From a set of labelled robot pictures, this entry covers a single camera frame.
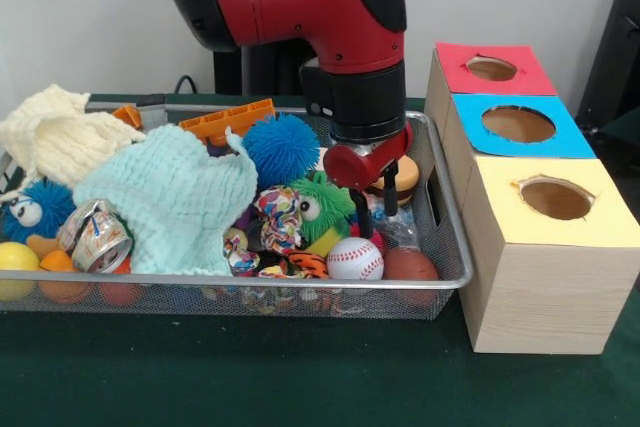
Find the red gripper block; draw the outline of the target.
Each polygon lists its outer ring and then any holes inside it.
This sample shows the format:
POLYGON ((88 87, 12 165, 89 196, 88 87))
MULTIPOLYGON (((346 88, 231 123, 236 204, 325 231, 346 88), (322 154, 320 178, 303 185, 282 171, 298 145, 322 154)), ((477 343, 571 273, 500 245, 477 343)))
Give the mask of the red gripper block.
POLYGON ((384 209, 386 213, 398 211, 395 177, 398 162, 407 153, 413 141, 409 123, 397 135, 369 145, 335 142, 324 155, 327 176, 338 186, 349 188, 356 207, 360 236, 372 238, 374 227, 367 198, 362 193, 370 185, 383 179, 384 209))

